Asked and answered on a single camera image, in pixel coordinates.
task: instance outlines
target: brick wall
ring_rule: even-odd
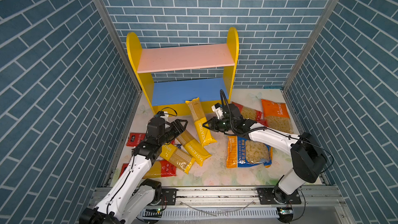
[[[398,0],[340,0],[288,95],[355,221],[397,223]]]
[[[234,87],[280,88],[327,0],[103,0],[126,41],[135,32],[144,48],[225,43],[239,34]],[[155,81],[221,76],[211,69],[154,73]]]
[[[74,223],[137,91],[92,0],[0,9],[0,223]]]

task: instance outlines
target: pasta package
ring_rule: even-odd
[[[257,121],[260,124],[264,125],[264,126],[268,126],[267,125],[267,121],[265,119],[261,119],[261,117],[263,116],[263,113],[260,111],[257,111],[256,109],[250,108],[250,107],[245,107],[241,104],[238,104],[236,102],[232,102],[240,111],[240,114],[242,114],[243,118],[248,118],[251,119],[253,121]]]
[[[129,163],[124,163],[120,171],[119,178],[122,176],[123,172],[126,170]],[[146,178],[157,178],[157,177],[172,177],[176,176],[176,167],[167,161],[155,161],[152,167],[144,175]]]
[[[160,156],[187,174],[195,162],[195,158],[178,149],[173,144],[163,145]]]
[[[127,140],[126,146],[132,147],[134,149],[141,141],[144,140],[144,138],[145,138],[145,133],[130,132],[130,137],[129,140]]]
[[[191,110],[192,119],[202,147],[211,143],[216,143],[217,140],[211,136],[211,131],[202,126],[207,120],[199,98],[193,99],[192,101],[185,101],[185,103]]]
[[[203,161],[211,157],[211,154],[201,146],[201,144],[191,135],[190,132],[188,132],[188,130],[185,130],[183,133],[181,133],[176,140],[184,146],[187,152],[195,158],[196,162],[200,166],[203,165]]]
[[[252,167],[272,164],[272,147],[237,136],[228,137],[227,168]]]
[[[268,127],[281,132],[292,133],[292,122],[287,112],[285,103],[276,103],[265,99],[261,100],[264,117],[267,119]]]

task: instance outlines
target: black cable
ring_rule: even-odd
[[[302,211],[302,213],[301,213],[301,216],[300,217],[298,217],[298,218],[296,218],[296,219],[293,219],[293,220],[291,220],[290,222],[292,222],[292,221],[295,221],[295,220],[298,220],[298,219],[300,219],[303,215],[304,215],[304,212],[305,212],[305,206],[307,205],[307,202],[305,201],[305,197],[304,197],[304,194],[302,193],[302,191],[301,191],[301,195],[302,195],[302,197],[303,197],[303,199],[304,199],[304,209],[303,209],[303,211]]]
[[[163,108],[161,111],[163,111],[164,109],[167,109],[167,108],[172,109],[171,107],[165,107],[165,108]],[[173,115],[173,114],[170,114],[170,113],[167,113],[167,114],[176,117],[176,116],[178,115],[178,114],[177,114],[177,111],[174,110],[174,109],[172,109],[172,110],[176,113],[176,115]]]
[[[318,148],[324,150],[325,152],[327,152],[327,153],[331,156],[332,161],[331,161],[330,165],[329,165],[328,167],[326,167],[326,169],[325,169],[324,171],[320,172],[320,174],[323,173],[323,172],[325,172],[325,171],[327,171],[327,170],[333,165],[333,163],[334,163],[334,157],[333,157],[333,155],[332,155],[330,152],[328,152],[327,150],[325,150],[324,148],[322,148],[322,147],[320,147],[320,146],[317,146],[317,145],[315,145],[315,144],[312,144],[311,142],[307,142],[307,141],[301,140],[301,139],[299,139],[299,138],[293,138],[293,137],[291,137],[291,136],[287,136],[287,135],[285,135],[285,134],[283,134],[283,133],[281,133],[281,132],[278,132],[278,131],[276,131],[276,130],[274,130],[274,129],[271,129],[271,128],[268,128],[268,127],[256,127],[256,128],[253,128],[253,129],[251,129],[251,130],[249,130],[249,131],[247,131],[247,132],[237,133],[236,130],[235,130],[235,128],[234,128],[234,126],[232,125],[232,112],[231,112],[231,110],[230,110],[230,107],[229,107],[229,104],[228,104],[228,100],[226,99],[225,93],[224,93],[224,91],[222,91],[222,90],[220,90],[220,97],[221,97],[221,105],[222,105],[222,107],[224,106],[224,99],[225,99],[225,104],[226,104],[226,106],[227,106],[227,108],[228,108],[228,112],[229,112],[230,127],[231,127],[232,132],[233,132],[235,135],[237,135],[237,136],[244,136],[244,135],[247,135],[247,134],[249,134],[249,133],[251,133],[251,132],[255,132],[255,131],[259,131],[259,130],[271,130],[271,131],[276,132],[276,133],[278,133],[279,135],[282,135],[282,136],[287,137],[287,138],[289,138],[289,139],[295,139],[295,140],[299,140],[299,141],[308,143],[308,144],[310,144],[310,145],[312,145],[312,146],[318,147]]]
[[[139,221],[142,221],[142,222],[146,223],[144,220],[142,220],[142,219],[140,219],[140,218],[138,218],[138,217],[136,217],[136,218],[137,218],[137,220],[139,220]]]
[[[135,156],[132,157],[132,165],[131,165],[131,168],[134,166],[134,160],[135,160]],[[111,200],[109,201],[108,205],[106,206],[106,214],[108,214],[108,208],[109,208],[109,205],[111,204],[110,202],[111,202],[111,201],[113,200],[113,198],[117,195],[117,193],[119,193],[119,191],[122,189],[122,187],[124,186],[124,184],[125,184],[126,181],[127,181],[127,178],[129,177],[129,175],[130,175],[130,171],[129,171],[129,173],[127,174],[127,177],[126,177],[125,181],[123,182],[122,186],[121,186],[121,187],[117,190],[117,192],[111,197]]]

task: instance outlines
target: wooden shelf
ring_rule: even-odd
[[[161,47],[142,50],[138,73],[234,66],[227,44]]]
[[[130,64],[154,114],[172,107],[178,115],[189,115],[185,101],[197,97],[203,111],[210,113],[211,107],[221,102],[220,89],[231,101],[239,54],[236,28],[229,29],[226,44],[143,49],[134,32],[128,33],[126,44]],[[222,78],[155,83],[152,77],[152,72],[206,67],[224,67]]]
[[[185,104],[197,97],[201,102],[218,101],[220,89],[226,92],[223,78],[158,82],[153,89],[152,106]]]

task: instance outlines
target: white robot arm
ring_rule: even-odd
[[[234,104],[227,103],[223,92],[221,96],[226,105],[214,105],[212,110],[217,117],[204,123],[203,127],[216,132],[232,131],[234,135],[268,144],[292,157],[293,168],[281,177],[273,189],[277,202],[285,204],[305,182],[316,181],[327,160],[322,148],[310,134],[279,132],[256,121],[244,119]],[[146,179],[135,193],[134,191],[159,156],[162,145],[175,139],[186,128],[187,121],[175,120],[169,123],[166,115],[158,112],[150,120],[145,140],[134,149],[122,176],[94,209],[86,208],[83,211],[80,224],[129,224],[146,205],[160,200],[159,182]]]
[[[167,116],[167,112],[161,111],[149,121],[145,139],[133,150],[122,176],[94,209],[83,211],[80,224],[130,224],[145,206],[160,201],[160,182],[146,179],[135,190],[162,152],[162,145],[171,142],[186,129],[186,120],[177,119],[169,123]]]
[[[292,157],[293,168],[274,187],[276,201],[286,203],[297,188],[305,182],[314,183],[325,166],[327,159],[314,137],[309,133],[296,135],[280,132],[263,126],[256,121],[244,119],[234,104],[228,104],[221,90],[222,105],[212,106],[217,117],[203,124],[203,127],[215,132],[232,131],[233,134],[247,140],[265,143]]]

